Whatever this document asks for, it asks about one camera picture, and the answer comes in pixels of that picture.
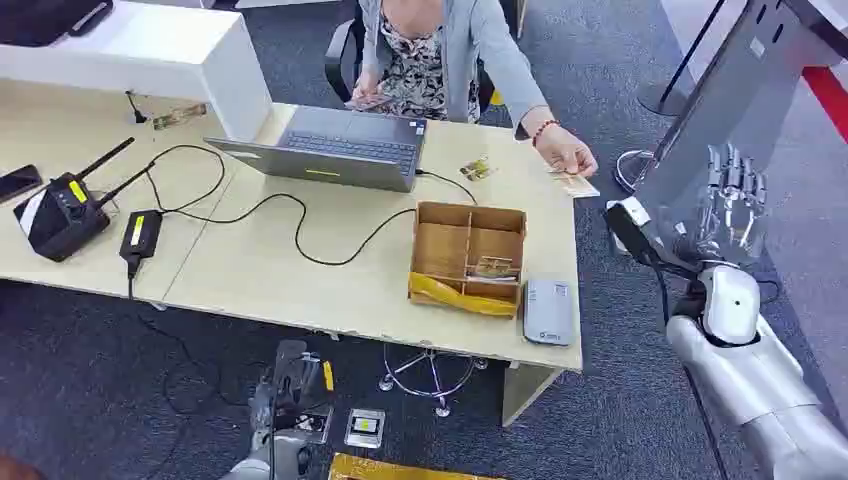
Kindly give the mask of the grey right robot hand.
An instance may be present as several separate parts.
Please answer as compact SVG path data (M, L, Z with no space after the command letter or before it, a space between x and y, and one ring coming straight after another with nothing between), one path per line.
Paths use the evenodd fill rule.
M692 212L675 226L675 254L688 263L759 261L765 244L765 176L731 144L710 145L706 181Z

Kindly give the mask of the person's left hand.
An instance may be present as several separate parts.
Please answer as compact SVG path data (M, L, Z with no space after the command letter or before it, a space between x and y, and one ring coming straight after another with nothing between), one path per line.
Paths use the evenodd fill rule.
M556 121L547 121L538 129L533 146L554 172L588 178L597 171L590 148Z

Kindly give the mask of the person's right hand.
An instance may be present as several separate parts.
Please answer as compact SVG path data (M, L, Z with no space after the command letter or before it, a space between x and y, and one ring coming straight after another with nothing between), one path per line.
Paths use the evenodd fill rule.
M370 69L364 68L352 90L351 107L360 111L372 108L380 99L378 82L378 75Z

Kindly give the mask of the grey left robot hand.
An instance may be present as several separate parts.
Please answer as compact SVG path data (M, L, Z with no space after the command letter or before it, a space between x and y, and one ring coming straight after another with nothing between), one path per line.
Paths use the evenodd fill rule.
M251 426L263 437L274 433L323 443L334 394L332 364L306 341L284 339L249 400Z

